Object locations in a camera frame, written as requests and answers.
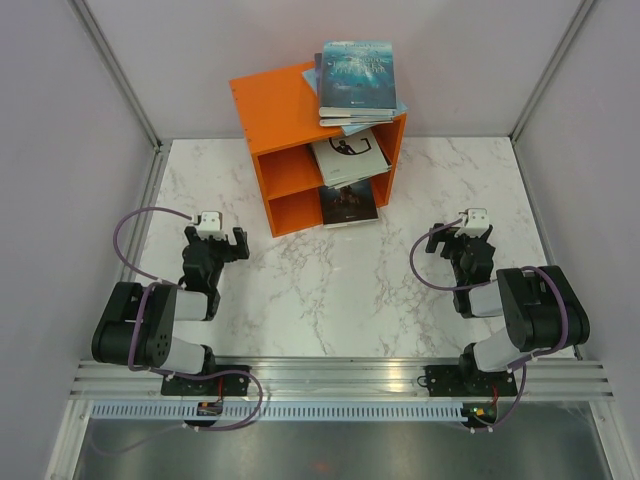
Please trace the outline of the dark cover bottom book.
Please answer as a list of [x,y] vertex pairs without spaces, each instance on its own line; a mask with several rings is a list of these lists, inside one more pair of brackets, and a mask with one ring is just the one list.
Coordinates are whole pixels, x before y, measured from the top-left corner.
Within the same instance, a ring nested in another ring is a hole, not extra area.
[[373,189],[369,179],[341,188],[319,187],[323,226],[336,228],[379,219]]

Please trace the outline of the grey thin booklet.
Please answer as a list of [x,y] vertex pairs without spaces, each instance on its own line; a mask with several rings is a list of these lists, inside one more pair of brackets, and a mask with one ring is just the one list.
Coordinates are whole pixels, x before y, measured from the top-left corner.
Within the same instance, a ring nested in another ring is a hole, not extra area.
[[385,166],[384,153],[372,129],[316,141],[310,149],[325,186]]

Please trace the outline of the green Alice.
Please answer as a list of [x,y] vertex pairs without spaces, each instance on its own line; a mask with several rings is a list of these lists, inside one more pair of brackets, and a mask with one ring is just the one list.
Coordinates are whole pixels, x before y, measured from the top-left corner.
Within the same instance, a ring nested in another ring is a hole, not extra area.
[[378,168],[378,169],[373,170],[371,172],[361,173],[361,174],[359,174],[359,175],[357,175],[357,176],[355,176],[353,178],[348,178],[348,179],[342,180],[342,181],[340,181],[340,182],[338,182],[338,183],[336,183],[334,185],[326,185],[326,186],[329,187],[329,188],[332,188],[332,189],[340,189],[340,188],[349,186],[351,184],[354,184],[354,183],[369,179],[369,178],[374,177],[376,175],[390,172],[391,171],[391,167],[392,167],[391,163],[388,161],[387,157],[384,154],[382,154],[382,159],[385,160],[385,166],[384,167]]

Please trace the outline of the Robinson Crusoe purple book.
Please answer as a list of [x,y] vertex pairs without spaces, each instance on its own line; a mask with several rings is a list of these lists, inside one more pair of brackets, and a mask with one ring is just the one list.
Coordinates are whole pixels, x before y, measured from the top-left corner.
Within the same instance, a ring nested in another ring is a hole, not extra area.
[[347,120],[388,120],[398,109],[393,55],[373,50],[314,55],[318,114],[323,126]]

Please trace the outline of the blue ocean cover book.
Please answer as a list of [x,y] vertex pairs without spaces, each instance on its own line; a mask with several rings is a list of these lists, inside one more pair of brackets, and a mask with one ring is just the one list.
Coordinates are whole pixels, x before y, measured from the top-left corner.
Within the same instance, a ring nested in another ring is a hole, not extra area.
[[392,44],[327,41],[317,95],[322,118],[392,115],[397,108]]

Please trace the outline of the light blue paperback book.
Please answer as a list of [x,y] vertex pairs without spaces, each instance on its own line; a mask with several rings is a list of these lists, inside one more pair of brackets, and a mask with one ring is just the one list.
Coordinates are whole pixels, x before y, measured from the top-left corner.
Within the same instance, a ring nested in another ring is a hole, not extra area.
[[[313,91],[315,96],[317,94],[317,79],[316,73],[313,69],[308,69],[302,72],[302,77],[304,78],[307,85]],[[404,114],[408,111],[408,107],[402,101],[398,101],[398,109],[396,110],[397,115]],[[391,123],[391,120],[375,120],[372,122],[364,122],[360,120],[347,120],[343,125],[339,125],[339,128],[342,130],[343,134],[346,136],[358,133],[360,131],[366,130],[368,128],[372,128],[375,125],[387,124]]]

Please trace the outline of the yellow thin book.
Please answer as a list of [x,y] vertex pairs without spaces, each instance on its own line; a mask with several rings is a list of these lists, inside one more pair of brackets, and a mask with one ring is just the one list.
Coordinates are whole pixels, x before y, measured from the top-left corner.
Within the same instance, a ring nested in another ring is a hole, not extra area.
[[377,222],[377,220],[378,219],[365,219],[365,220],[352,220],[352,221],[325,223],[323,225],[323,227],[325,229],[338,229],[338,228],[354,227],[354,226],[361,226],[361,225],[375,223],[375,222]]

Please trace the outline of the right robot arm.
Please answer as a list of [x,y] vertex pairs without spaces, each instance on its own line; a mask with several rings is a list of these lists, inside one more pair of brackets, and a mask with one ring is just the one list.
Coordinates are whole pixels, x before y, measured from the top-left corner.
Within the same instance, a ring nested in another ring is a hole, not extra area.
[[460,220],[436,223],[426,235],[425,252],[442,248],[455,285],[456,312],[466,319],[501,317],[505,326],[488,338],[467,345],[454,367],[458,385],[471,394],[482,392],[494,378],[528,361],[586,343],[588,315],[557,265],[494,268],[492,226],[468,233]]

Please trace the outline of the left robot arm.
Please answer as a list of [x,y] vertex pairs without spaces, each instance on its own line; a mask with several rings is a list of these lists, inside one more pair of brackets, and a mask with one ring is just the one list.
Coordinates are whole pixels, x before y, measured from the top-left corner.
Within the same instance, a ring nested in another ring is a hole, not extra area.
[[132,371],[149,370],[182,377],[199,395],[211,393],[219,381],[215,355],[205,344],[178,338],[180,322],[209,322],[221,300],[218,284],[224,266],[250,256],[247,233],[233,229],[227,236],[206,236],[185,229],[183,276],[178,283],[117,283],[104,308],[91,342],[95,361]]

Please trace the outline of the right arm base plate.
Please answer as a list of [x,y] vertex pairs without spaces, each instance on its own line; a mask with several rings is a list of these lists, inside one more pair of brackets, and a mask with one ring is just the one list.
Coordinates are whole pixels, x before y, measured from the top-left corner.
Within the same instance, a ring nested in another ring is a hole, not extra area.
[[456,365],[427,365],[424,376],[432,397],[515,397],[518,393],[515,377],[507,371],[463,374]]

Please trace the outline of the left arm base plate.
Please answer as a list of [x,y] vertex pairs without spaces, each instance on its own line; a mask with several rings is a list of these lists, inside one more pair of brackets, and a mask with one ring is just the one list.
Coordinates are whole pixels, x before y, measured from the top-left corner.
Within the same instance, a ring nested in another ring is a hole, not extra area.
[[215,372],[233,370],[215,379],[192,380],[180,376],[163,378],[160,393],[166,397],[243,397],[247,395],[251,380],[246,373],[251,372],[248,365],[218,365]]

